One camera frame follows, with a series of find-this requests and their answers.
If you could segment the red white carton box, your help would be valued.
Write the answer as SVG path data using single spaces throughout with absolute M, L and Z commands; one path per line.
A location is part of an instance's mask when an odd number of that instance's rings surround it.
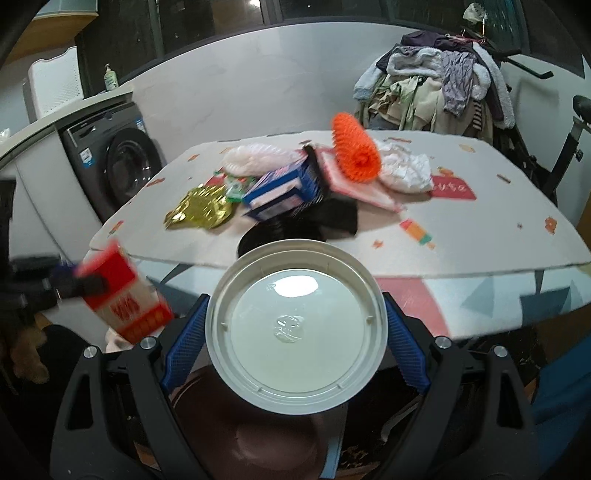
M 88 307 L 131 344 L 174 319 L 166 300 L 116 240 L 82 261 L 74 274 Z

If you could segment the white round paper bowl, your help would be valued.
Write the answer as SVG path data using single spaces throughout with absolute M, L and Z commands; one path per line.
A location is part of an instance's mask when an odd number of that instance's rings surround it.
M 246 253 L 211 295 L 205 345 L 236 395 L 260 409 L 311 415 L 352 399 L 387 348 L 384 296 L 335 246 L 283 240 Z

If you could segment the gold foil wrapper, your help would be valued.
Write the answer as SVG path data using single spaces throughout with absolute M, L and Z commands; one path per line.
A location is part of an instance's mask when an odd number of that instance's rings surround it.
M 200 228 L 211 230 L 233 215 L 235 208 L 223 185 L 201 185 L 188 191 L 164 217 L 166 229 Z

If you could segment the pink bordered booklet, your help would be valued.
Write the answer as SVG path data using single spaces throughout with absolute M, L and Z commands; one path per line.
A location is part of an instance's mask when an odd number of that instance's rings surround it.
M 317 145 L 315 152 L 322 175 L 335 193 L 394 213 L 400 213 L 406 209 L 378 180 L 360 183 L 346 178 L 346 175 L 339 169 L 337 160 L 335 160 L 335 151 L 332 148 Z

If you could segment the blue white tissue box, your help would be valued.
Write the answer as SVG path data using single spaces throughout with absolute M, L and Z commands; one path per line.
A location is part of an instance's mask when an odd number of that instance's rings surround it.
M 242 203 L 245 216 L 263 222 L 317 200 L 321 192 L 322 176 L 315 160 L 308 156 L 264 174 Z

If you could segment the white plastic bag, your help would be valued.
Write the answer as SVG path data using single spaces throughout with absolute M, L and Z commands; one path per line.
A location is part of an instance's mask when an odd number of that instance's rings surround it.
M 375 140 L 381 157 L 378 180 L 387 188 L 402 194 L 425 194 L 434 188 L 430 159 L 416 155 L 393 141 Z

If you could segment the pale pink plastic bag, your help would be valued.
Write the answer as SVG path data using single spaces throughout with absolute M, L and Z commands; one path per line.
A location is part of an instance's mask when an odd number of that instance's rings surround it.
M 223 154 L 222 170 L 235 177 L 260 177 L 304 159 L 301 150 L 287 150 L 274 145 L 253 143 L 232 147 Z

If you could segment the orange spiky massage roller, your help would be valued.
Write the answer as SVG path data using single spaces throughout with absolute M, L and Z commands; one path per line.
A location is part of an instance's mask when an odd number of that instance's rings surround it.
M 342 173 L 353 182 L 377 179 L 382 160 L 374 140 L 353 115 L 341 112 L 332 119 L 332 144 Z

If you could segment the brown trash bin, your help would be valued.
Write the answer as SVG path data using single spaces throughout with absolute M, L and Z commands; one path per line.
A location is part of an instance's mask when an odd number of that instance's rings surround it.
M 192 452 L 215 479 L 334 479 L 346 404 L 312 415 L 271 413 L 246 402 L 211 366 L 171 397 Z

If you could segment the grey washing machine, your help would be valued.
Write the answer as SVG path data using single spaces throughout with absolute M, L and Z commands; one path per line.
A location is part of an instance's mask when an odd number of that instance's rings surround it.
M 73 172 L 101 222 L 131 200 L 163 167 L 133 102 L 97 111 L 59 130 Z

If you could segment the patterned play mat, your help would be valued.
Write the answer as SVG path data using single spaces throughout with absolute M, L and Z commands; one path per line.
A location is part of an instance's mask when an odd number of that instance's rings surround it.
M 425 132 L 380 133 L 430 159 L 440 197 L 401 196 L 401 212 L 360 205 L 356 235 L 335 246 L 363 263 L 411 315 L 437 333 L 466 338 L 517 329 L 587 306 L 590 252 L 571 222 L 489 144 Z M 165 215 L 211 179 L 230 142 L 195 145 L 168 163 L 90 241 L 117 240 L 133 257 L 224 270 L 252 220 L 214 230 L 168 230 Z

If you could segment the black cloth piece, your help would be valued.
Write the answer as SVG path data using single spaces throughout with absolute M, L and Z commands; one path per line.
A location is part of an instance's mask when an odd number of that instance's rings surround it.
M 337 236 L 356 236 L 359 228 L 358 203 L 332 190 L 327 175 L 322 171 L 320 153 L 311 144 L 304 145 L 304 152 L 317 177 L 318 192 L 314 199 L 301 207 L 298 214 L 320 228 L 337 232 Z

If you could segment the white air purifier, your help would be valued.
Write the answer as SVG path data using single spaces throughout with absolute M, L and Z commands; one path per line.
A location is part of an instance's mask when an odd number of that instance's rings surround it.
M 30 123 L 83 100 L 77 48 L 33 62 L 23 80 L 23 95 Z

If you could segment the green soap bottle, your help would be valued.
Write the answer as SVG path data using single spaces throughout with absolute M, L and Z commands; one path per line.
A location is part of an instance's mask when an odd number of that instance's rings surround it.
M 109 64 L 105 65 L 105 73 L 103 81 L 106 91 L 113 91 L 119 86 L 118 77 L 116 72 L 110 67 Z

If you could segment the black exercise bike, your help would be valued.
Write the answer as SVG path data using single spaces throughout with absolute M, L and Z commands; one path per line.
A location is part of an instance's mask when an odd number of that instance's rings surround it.
M 573 126 L 573 98 L 590 96 L 590 46 L 563 26 L 548 34 L 539 40 L 523 32 L 517 40 L 500 43 L 484 38 L 483 45 L 502 64 L 529 153 L 550 169 Z

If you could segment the pile of clothes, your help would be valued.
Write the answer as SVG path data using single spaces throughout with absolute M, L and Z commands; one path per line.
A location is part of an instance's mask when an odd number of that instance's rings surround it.
M 414 130 L 493 141 L 516 126 L 509 87 L 481 41 L 419 30 L 402 37 L 353 87 L 355 117 L 373 130 Z

